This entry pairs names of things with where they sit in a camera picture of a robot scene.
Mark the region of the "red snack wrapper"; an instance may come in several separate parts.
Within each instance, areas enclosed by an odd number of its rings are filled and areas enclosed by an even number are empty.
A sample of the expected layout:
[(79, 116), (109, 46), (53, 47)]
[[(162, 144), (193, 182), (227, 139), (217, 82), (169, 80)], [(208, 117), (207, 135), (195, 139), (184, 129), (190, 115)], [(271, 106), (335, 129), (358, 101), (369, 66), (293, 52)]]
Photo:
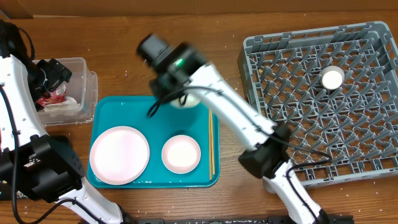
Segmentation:
[(55, 91), (50, 92), (49, 97), (41, 97), (37, 103), (41, 106), (47, 106), (47, 105), (52, 105), (52, 104), (57, 104), (57, 103), (62, 103), (66, 101), (66, 86), (62, 85), (58, 87)]

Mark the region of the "pale green bowl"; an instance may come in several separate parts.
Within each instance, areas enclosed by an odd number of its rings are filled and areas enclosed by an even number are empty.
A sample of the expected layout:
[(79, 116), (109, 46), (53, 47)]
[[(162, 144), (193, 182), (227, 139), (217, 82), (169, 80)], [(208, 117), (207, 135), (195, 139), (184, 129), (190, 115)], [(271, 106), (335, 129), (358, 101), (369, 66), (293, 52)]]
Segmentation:
[(187, 109), (196, 107), (200, 103), (200, 100), (195, 98), (193, 95), (183, 95), (180, 98), (172, 100), (170, 104), (178, 109)]

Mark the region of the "white napkin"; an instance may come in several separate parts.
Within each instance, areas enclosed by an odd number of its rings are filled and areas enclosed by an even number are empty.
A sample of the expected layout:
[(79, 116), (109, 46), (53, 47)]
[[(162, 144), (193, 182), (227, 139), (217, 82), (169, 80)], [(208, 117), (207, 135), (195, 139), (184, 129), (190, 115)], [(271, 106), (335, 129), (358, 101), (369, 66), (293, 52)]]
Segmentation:
[(50, 104), (44, 106), (44, 111), (46, 113), (56, 112), (56, 111), (64, 111), (64, 110), (75, 110), (80, 107), (80, 104), (77, 103), (76, 99), (66, 96), (65, 101), (61, 103)]

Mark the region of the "wooden chopstick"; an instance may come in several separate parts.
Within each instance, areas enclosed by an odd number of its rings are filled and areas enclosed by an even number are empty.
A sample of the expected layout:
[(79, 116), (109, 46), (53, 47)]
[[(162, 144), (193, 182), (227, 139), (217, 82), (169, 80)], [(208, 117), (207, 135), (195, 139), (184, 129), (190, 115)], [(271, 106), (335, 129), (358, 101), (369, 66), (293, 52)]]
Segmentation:
[(209, 121), (209, 180), (213, 177), (213, 113), (212, 110), (208, 110), (208, 121)]
[(215, 157), (214, 157), (214, 127), (213, 127), (213, 112), (212, 110), (209, 110), (209, 150), (210, 150), (210, 167), (211, 167), (211, 174), (210, 174), (210, 179), (214, 176), (215, 174)]

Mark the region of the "small white plate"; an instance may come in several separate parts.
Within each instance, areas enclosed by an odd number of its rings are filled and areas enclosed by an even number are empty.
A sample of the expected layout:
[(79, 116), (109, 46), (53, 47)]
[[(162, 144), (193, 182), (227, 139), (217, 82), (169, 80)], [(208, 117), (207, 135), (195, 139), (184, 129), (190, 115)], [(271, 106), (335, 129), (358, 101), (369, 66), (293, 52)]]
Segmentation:
[(164, 166), (175, 174), (187, 174), (199, 164), (201, 149), (192, 137), (176, 135), (170, 138), (162, 148)]

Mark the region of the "large pink plate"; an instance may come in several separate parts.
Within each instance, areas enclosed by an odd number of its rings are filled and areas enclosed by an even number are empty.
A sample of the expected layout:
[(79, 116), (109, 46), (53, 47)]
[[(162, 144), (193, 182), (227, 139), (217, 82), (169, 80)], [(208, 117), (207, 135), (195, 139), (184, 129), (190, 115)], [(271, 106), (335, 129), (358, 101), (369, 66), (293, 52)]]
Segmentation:
[(124, 185), (146, 169), (150, 147), (145, 136), (128, 126), (110, 128), (100, 134), (90, 150), (94, 175), (110, 185)]

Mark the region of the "white upturned cup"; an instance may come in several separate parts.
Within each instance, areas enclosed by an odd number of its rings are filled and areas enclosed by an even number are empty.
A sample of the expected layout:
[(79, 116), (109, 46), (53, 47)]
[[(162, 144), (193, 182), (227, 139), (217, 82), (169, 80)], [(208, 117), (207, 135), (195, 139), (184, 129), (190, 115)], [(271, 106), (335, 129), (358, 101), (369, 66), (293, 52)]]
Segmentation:
[(344, 71), (337, 66), (328, 66), (321, 71), (321, 84), (328, 90), (335, 90), (343, 84)]

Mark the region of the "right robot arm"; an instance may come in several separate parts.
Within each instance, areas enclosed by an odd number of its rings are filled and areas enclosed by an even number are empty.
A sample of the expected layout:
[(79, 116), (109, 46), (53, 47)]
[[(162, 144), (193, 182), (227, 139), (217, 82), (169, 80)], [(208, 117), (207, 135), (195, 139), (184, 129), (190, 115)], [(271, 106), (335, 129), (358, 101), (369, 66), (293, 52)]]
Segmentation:
[(286, 124), (265, 118), (233, 90), (215, 65), (192, 45), (183, 42), (171, 47), (155, 34), (145, 37), (137, 54), (157, 74), (150, 87), (157, 101), (147, 117), (160, 105), (192, 96), (225, 122), (245, 147), (239, 163), (266, 183), (266, 189), (279, 196), (294, 223), (329, 223), (327, 213), (305, 190), (296, 176), (287, 149), (291, 132)]

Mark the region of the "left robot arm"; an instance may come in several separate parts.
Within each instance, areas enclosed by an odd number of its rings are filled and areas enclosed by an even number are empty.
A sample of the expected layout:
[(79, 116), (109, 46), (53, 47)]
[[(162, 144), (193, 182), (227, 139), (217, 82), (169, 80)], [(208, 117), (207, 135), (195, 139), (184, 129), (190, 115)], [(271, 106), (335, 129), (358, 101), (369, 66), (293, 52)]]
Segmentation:
[(66, 136), (49, 136), (37, 114), (38, 100), (50, 97), (72, 72), (56, 59), (34, 62), (24, 29), (1, 21), (1, 180), (11, 186), (12, 211), (21, 192), (51, 207), (37, 223), (64, 206), (88, 223), (132, 223), (132, 217), (109, 201), (86, 179), (83, 164)]

